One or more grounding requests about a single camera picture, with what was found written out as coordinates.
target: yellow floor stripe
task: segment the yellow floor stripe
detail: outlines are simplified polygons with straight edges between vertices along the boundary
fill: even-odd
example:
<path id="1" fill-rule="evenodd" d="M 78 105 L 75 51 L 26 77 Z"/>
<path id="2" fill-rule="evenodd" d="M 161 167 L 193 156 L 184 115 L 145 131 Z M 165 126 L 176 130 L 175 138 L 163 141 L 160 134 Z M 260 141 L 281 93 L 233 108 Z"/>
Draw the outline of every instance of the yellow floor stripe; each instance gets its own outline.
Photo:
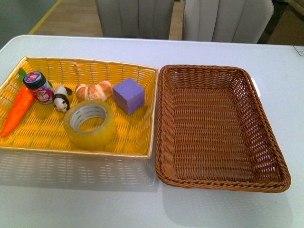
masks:
<path id="1" fill-rule="evenodd" d="M 34 26 L 34 28 L 29 32 L 29 34 L 33 34 L 38 28 L 39 26 L 48 18 L 48 16 L 51 14 L 51 12 L 59 5 L 59 3 L 62 0 L 58 0 L 53 7 L 43 16 L 43 18 L 37 23 L 37 25 Z"/>

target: purple cube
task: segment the purple cube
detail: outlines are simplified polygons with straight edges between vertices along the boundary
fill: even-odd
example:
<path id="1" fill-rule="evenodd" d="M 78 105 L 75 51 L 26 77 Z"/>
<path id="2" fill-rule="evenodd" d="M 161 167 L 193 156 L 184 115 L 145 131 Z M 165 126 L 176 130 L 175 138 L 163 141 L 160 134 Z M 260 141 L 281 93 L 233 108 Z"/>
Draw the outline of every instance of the purple cube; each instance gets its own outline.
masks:
<path id="1" fill-rule="evenodd" d="M 128 115 L 144 105 L 144 88 L 128 78 L 113 87 L 114 100 Z"/>

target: white chair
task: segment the white chair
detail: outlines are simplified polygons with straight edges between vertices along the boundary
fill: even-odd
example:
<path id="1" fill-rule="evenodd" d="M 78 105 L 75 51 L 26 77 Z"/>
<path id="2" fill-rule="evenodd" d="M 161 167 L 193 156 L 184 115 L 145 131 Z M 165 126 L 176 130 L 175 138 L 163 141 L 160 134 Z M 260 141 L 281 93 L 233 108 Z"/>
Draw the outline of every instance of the white chair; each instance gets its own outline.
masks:
<path id="1" fill-rule="evenodd" d="M 271 0 L 186 0 L 183 39 L 257 43 L 273 12 Z"/>
<path id="2" fill-rule="evenodd" d="M 169 39 L 174 0 L 95 0 L 104 37 Z"/>

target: wooden floor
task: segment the wooden floor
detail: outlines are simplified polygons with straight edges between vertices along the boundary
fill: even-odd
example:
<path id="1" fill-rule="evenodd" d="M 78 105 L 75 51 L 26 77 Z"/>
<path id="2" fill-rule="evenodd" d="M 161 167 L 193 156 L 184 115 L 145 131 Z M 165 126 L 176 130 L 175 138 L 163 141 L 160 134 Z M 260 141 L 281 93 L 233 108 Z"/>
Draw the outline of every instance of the wooden floor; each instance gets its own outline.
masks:
<path id="1" fill-rule="evenodd" d="M 181 40 L 184 1 L 175 1 L 169 39 Z M 102 37 L 95 0 L 62 0 L 35 35 Z"/>

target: orange carrot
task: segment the orange carrot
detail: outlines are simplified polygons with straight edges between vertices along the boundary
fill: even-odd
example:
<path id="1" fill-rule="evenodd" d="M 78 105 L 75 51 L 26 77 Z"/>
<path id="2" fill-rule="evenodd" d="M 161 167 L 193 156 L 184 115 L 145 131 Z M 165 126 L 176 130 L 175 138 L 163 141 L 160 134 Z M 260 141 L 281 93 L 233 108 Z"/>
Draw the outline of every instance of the orange carrot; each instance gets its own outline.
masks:
<path id="1" fill-rule="evenodd" d="M 34 93 L 28 88 L 24 86 L 20 89 L 2 128 L 1 137 L 7 136 L 18 126 L 27 110 L 34 104 L 35 99 Z"/>

